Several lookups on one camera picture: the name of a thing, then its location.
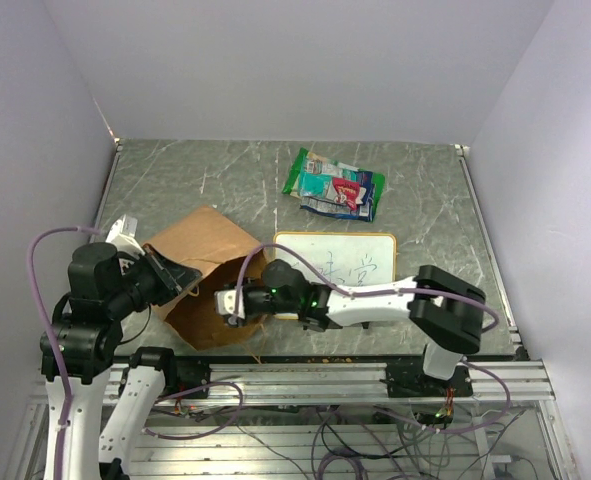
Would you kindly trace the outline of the brown paper bag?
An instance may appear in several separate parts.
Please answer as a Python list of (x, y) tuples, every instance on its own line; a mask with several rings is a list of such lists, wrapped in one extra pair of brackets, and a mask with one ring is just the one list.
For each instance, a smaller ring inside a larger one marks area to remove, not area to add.
[(214, 294), (237, 280), (246, 256), (260, 242), (211, 206), (201, 206), (146, 244), (170, 260), (201, 272), (197, 286), (164, 307), (142, 343), (165, 346), (178, 354), (213, 353), (223, 347), (240, 347), (257, 363), (267, 340), (262, 318), (235, 328), (216, 313)]

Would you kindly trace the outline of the dark blue snack bag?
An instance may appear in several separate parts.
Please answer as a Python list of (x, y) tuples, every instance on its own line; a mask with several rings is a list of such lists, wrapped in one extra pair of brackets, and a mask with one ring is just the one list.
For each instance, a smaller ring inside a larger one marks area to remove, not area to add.
[(351, 210), (347, 205), (340, 205), (315, 197), (303, 197), (300, 201), (300, 208), (325, 217), (344, 220), (372, 222), (375, 217), (375, 211), (370, 203), (359, 206), (356, 210)]

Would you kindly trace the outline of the red snack packet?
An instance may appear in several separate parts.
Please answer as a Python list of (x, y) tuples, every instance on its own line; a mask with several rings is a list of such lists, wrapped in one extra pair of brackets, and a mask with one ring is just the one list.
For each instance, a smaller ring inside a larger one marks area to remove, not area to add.
[(334, 203), (345, 205), (351, 210), (357, 210), (363, 204), (367, 188), (358, 182), (344, 178), (333, 178), (331, 186), (332, 200)]

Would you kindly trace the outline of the blue Kettle chips bag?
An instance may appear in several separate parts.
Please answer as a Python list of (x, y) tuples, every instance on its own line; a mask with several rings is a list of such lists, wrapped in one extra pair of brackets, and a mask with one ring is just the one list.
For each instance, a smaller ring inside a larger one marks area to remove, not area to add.
[(368, 172), (342, 170), (336, 178), (344, 178), (347, 180), (355, 181), (358, 182), (360, 185), (366, 187), (367, 193), (364, 196), (363, 204), (366, 202), (366, 199), (373, 193), (374, 184), (372, 181), (372, 175)]

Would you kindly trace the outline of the green Chuba chips bag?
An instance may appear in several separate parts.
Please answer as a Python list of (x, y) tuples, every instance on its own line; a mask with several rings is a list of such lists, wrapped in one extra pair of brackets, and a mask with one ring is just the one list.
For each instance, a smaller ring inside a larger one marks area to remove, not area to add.
[(385, 176), (383, 174), (373, 172), (370, 170), (360, 169), (352, 165), (348, 165), (327, 157), (323, 157), (305, 148), (301, 148), (299, 150), (298, 155), (289, 170), (289, 175), (284, 184), (284, 187), (282, 188), (282, 193), (285, 195), (290, 195), (301, 201), (303, 197), (300, 197), (296, 192), (300, 173), (303, 170), (314, 172), (320, 171), (322, 169), (336, 169), (338, 171), (338, 174), (342, 170), (352, 170), (370, 173), (372, 175), (372, 181), (374, 184), (373, 193), (366, 199), (366, 202), (363, 205), (370, 203), (375, 211), (376, 216), (377, 207), (385, 187)]

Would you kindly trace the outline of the teal snack packet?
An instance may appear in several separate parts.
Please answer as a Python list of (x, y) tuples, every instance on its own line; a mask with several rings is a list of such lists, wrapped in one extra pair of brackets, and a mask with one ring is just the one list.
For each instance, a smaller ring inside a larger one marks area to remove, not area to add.
[(337, 193), (333, 186), (333, 179), (337, 176), (336, 169), (322, 169), (314, 172), (303, 170), (299, 176), (296, 192), (300, 197), (316, 197), (334, 202)]

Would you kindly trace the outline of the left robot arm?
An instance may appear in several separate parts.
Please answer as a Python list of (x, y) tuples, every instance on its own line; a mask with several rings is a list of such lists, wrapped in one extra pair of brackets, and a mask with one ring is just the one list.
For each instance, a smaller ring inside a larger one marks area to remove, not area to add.
[(121, 395), (109, 420), (104, 394), (121, 323), (164, 306), (200, 282), (199, 270), (167, 259), (152, 246), (125, 253), (91, 243), (68, 267), (69, 293), (57, 305), (40, 342), (49, 403), (48, 479), (126, 479), (138, 435), (158, 397), (178, 387), (174, 352), (140, 347), (129, 359)]

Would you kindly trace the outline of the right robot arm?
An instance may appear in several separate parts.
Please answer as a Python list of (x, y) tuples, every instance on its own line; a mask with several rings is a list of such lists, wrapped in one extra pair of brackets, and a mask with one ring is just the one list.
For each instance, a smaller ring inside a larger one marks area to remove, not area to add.
[(274, 260), (258, 284), (236, 290), (233, 314), (244, 322), (293, 314), (303, 327), (319, 332), (408, 321), (428, 337), (415, 380), (434, 396), (450, 385), (461, 360), (479, 352), (485, 301), (482, 290), (432, 265), (392, 283), (347, 287), (309, 281), (287, 262)]

